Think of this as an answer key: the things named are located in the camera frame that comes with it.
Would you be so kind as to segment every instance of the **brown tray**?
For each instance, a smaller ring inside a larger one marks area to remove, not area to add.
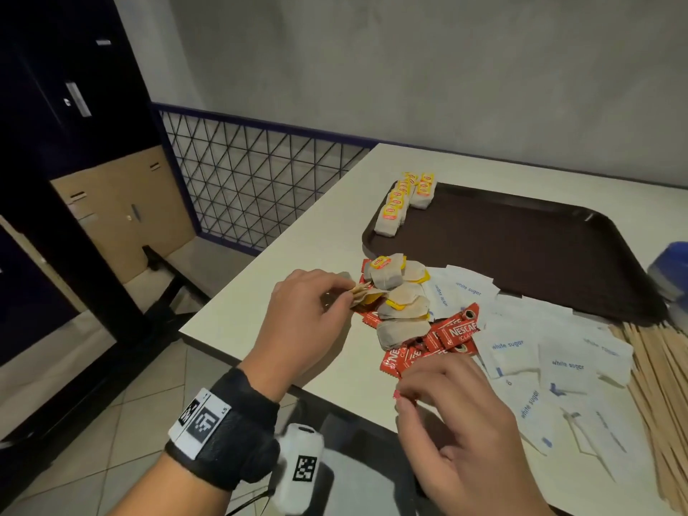
[[[594,210],[438,183],[431,205],[409,208],[395,237],[374,232],[378,212],[363,233],[368,257],[402,252],[426,266],[462,266],[504,292],[607,319],[650,325],[667,317],[614,223]]]

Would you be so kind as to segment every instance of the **white table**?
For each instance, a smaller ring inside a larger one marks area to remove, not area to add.
[[[181,329],[209,351],[242,359],[250,351],[274,284],[295,268],[359,273],[361,234],[401,172],[434,172],[438,181],[592,208],[614,221],[644,268],[664,247],[688,238],[688,190],[379,145],[280,235]],[[396,431],[391,398],[396,380],[378,371],[383,352],[358,315],[329,367],[305,384],[307,393]],[[629,393],[606,394],[642,431]],[[641,486],[615,484],[601,463],[581,454],[567,422],[556,428],[556,451],[544,457],[524,443],[546,500],[573,515],[674,514],[656,493],[654,472]]]

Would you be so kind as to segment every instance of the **cable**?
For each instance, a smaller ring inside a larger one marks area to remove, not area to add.
[[[234,509],[232,512],[228,512],[227,514],[225,514],[225,516],[232,516],[232,514],[236,514],[237,512],[241,511],[242,509],[245,509],[246,507],[248,507],[248,506],[251,505],[252,503],[257,502],[257,501],[260,500],[261,498],[270,497],[270,496],[272,496],[273,494],[274,494],[274,489],[268,489],[267,491],[265,491],[265,492],[263,492],[263,493],[260,493],[260,494],[258,494],[257,496],[254,496],[253,498],[251,498],[251,499],[248,500],[247,502],[242,503],[241,505],[239,505],[238,507],[236,507],[236,509]]]

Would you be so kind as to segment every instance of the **wrist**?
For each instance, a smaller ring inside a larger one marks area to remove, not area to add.
[[[254,390],[273,402],[284,397],[295,378],[279,359],[261,355],[255,349],[237,367],[244,372]]]

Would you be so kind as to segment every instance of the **left hand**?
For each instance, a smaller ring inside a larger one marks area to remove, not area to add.
[[[251,387],[278,402],[298,376],[325,356],[349,316],[354,296],[342,293],[327,312],[321,296],[355,285],[322,269],[296,269],[277,283],[255,346],[239,364]]]

